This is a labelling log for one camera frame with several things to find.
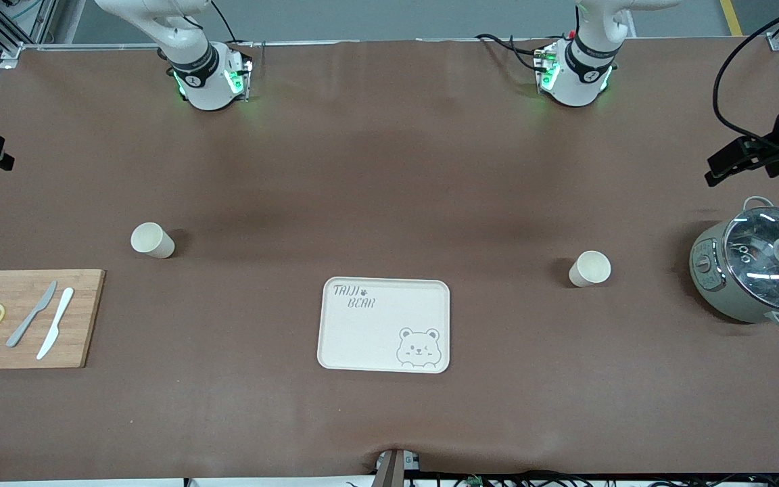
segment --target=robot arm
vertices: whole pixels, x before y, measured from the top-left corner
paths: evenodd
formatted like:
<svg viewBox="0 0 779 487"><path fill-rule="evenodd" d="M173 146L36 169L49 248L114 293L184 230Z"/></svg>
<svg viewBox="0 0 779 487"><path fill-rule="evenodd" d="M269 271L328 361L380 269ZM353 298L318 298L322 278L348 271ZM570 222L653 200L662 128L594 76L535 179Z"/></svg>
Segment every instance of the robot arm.
<svg viewBox="0 0 779 487"><path fill-rule="evenodd" d="M606 87L612 61L627 38L624 12L667 9L681 0L575 0L579 25L572 39L544 49L535 63L540 90L571 107L593 102Z"/></svg>
<svg viewBox="0 0 779 487"><path fill-rule="evenodd" d="M217 110L247 98L250 58L223 43L210 43L191 18L210 0L95 0L151 37L173 67L179 92L196 108Z"/></svg>

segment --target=paper cup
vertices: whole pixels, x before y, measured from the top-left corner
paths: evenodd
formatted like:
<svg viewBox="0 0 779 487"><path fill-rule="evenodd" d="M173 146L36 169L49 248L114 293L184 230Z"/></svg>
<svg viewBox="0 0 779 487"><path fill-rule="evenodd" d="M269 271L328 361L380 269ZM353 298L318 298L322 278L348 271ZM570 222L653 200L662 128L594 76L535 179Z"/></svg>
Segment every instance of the paper cup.
<svg viewBox="0 0 779 487"><path fill-rule="evenodd" d="M582 252L573 262L573 267L569 270L569 280L578 287L585 287L602 283L609 279L610 274L612 264L609 263L609 258L600 252L588 250Z"/></svg>
<svg viewBox="0 0 779 487"><path fill-rule="evenodd" d="M135 228L131 234L131 246L137 252L165 259L176 249L173 239L161 228L161 225L145 223Z"/></svg>

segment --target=cooking pot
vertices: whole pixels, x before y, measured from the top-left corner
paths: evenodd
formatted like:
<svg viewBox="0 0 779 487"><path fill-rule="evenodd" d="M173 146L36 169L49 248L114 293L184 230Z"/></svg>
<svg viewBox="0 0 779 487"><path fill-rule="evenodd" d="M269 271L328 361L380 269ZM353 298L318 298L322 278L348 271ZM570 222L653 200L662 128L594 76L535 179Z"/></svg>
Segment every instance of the cooking pot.
<svg viewBox="0 0 779 487"><path fill-rule="evenodd" d="M763 206L749 208L753 201ZM779 324L779 208L761 196L747 198L738 216L696 239L690 275L724 315Z"/></svg>

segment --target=cutting board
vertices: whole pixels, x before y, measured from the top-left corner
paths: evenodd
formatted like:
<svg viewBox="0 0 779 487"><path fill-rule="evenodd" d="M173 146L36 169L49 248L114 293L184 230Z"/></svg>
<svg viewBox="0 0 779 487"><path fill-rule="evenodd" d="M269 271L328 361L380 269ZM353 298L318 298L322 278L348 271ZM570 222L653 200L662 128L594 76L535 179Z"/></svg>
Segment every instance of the cutting board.
<svg viewBox="0 0 779 487"><path fill-rule="evenodd" d="M44 311L38 312L15 348L5 346L53 280L58 281L53 299ZM104 271L99 269L0 271L0 304L5 308L0 322L0 368L83 367L103 283ZM59 338L47 355L37 360L65 287L74 288L74 297L59 322Z"/></svg>

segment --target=yellow floor line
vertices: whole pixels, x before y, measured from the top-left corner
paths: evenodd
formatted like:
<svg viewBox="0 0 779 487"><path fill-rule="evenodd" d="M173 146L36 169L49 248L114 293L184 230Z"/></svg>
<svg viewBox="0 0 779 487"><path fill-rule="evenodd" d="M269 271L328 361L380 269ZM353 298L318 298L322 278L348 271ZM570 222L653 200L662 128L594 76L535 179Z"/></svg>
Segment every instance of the yellow floor line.
<svg viewBox="0 0 779 487"><path fill-rule="evenodd" d="M744 36L741 32L741 24L738 23L738 16L735 15L735 7L732 6L732 0L720 0L720 7L723 9L723 15L726 17L729 33L732 36Z"/></svg>

